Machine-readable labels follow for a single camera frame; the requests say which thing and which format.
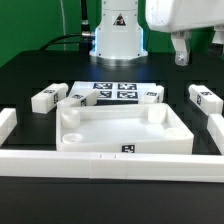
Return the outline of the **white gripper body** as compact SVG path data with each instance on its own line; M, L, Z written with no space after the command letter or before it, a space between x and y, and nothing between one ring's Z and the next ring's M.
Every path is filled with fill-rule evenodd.
M224 0L146 0L151 30L175 32L224 24Z

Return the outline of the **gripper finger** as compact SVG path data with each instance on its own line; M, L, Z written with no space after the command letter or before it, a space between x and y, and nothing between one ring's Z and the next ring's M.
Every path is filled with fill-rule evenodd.
M224 27L216 27L210 46L210 54L221 56L224 53Z
M189 63L190 39L191 32L189 30L171 33L171 40L175 49L175 63L179 66L187 66Z

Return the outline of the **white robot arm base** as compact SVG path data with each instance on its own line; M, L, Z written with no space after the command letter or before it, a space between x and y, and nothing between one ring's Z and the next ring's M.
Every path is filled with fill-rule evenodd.
M148 53L138 23L138 0L102 0L101 13L90 60L108 66L144 62Z

